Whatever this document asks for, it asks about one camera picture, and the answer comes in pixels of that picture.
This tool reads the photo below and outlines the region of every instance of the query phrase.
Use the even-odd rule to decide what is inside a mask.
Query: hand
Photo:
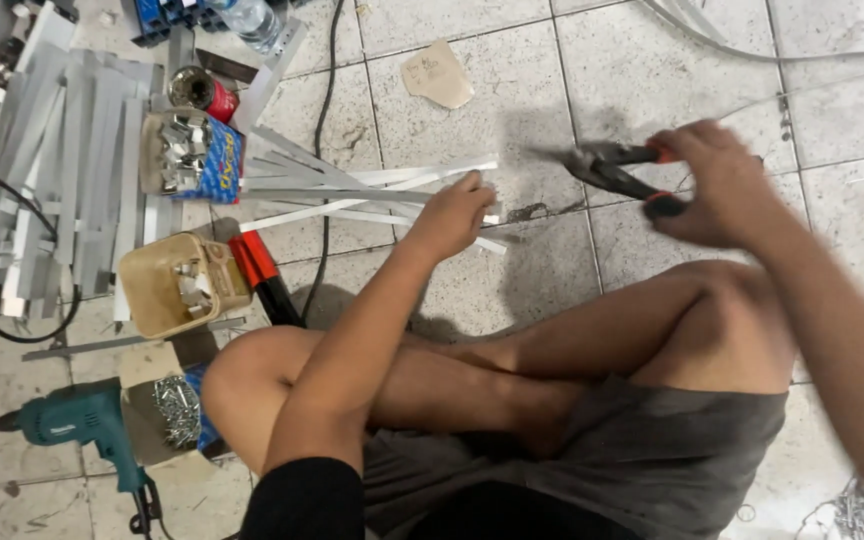
[[[798,221],[772,189],[762,161],[714,120],[664,130],[651,141],[688,162],[695,176],[695,198],[676,217],[657,217],[656,231],[717,248],[754,247]]]
[[[482,174],[472,171],[425,203],[399,245],[439,264],[472,245],[495,203],[496,192],[482,187]]]

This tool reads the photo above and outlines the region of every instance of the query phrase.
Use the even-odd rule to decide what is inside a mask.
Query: person
[[[431,343],[409,314],[495,202],[467,175],[329,331],[258,329],[208,370],[204,409],[261,476],[241,538],[715,538],[783,425],[797,350],[864,478],[864,297],[729,130],[654,141],[696,182],[654,228],[761,268],[680,264],[505,337]]]

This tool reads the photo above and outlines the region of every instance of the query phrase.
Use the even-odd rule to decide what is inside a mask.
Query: white tile floor
[[[864,1],[696,0],[744,50],[815,55],[864,49]],[[312,0],[297,16],[309,35],[262,121],[311,147],[325,94],[328,33],[335,0]],[[127,58],[159,60],[163,48],[137,49],[117,2],[78,0],[78,46]],[[649,232],[634,203],[583,193],[564,171],[536,163],[522,145],[570,144],[581,138],[642,141],[655,129],[699,117],[721,117],[751,101],[864,73],[864,59],[786,64],[777,68],[716,53],[671,29],[640,2],[613,0],[358,0],[339,24],[335,101],[325,124],[325,157],[348,170],[422,166],[498,152],[487,177],[504,203],[503,225],[489,234],[510,242],[504,257],[469,251],[442,264],[425,294],[416,328],[445,338],[521,326],[698,258],[740,258],[704,251]],[[233,35],[200,32],[198,45],[256,65]],[[399,76],[410,51],[447,38],[476,90],[454,111],[408,95]],[[786,202],[825,236],[864,284],[864,78],[793,95],[788,110],[756,104],[726,123],[765,158]],[[688,190],[681,167],[641,167],[637,174],[671,190]],[[219,208],[244,221],[274,214],[253,202]],[[191,205],[189,228],[209,221]],[[229,222],[220,222],[221,236]],[[305,300],[321,249],[322,225],[304,221],[262,232],[294,300]],[[390,226],[333,220],[332,255],[312,325],[323,328],[385,260]],[[114,335],[108,299],[87,301],[70,343]],[[248,326],[261,308],[244,310]],[[33,333],[49,323],[32,325]],[[122,335],[133,333],[125,325]],[[221,346],[228,335],[217,335]],[[0,344],[0,413],[70,382],[114,374],[114,353],[21,363],[26,348]],[[731,539],[817,539],[830,535],[828,505],[852,467],[832,435],[804,370],[797,370],[785,428],[758,471],[747,504],[723,533]],[[0,433],[0,537],[55,540],[127,539],[128,496],[94,448],[32,447]],[[162,489],[176,540],[217,539],[241,520],[252,479],[235,459],[208,485]]]

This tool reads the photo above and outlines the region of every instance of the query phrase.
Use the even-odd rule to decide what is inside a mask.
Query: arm
[[[342,460],[362,474],[362,437],[405,323],[435,266],[478,236],[496,194],[470,173],[426,203],[409,233],[312,351],[275,421],[262,473]]]
[[[772,190],[734,135],[702,121],[655,137],[696,178],[688,210],[654,227],[748,250],[772,279],[828,418],[864,478],[864,296]]]

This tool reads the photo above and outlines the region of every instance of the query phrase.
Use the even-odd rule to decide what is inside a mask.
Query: makita drill
[[[132,516],[129,528],[134,534],[149,538],[151,521],[162,519],[162,505],[155,483],[133,456],[122,421],[120,393],[118,378],[59,388],[0,416],[0,432],[21,431],[30,444],[38,446],[94,442],[99,456],[115,466],[118,490],[131,493],[135,499],[138,513]]]

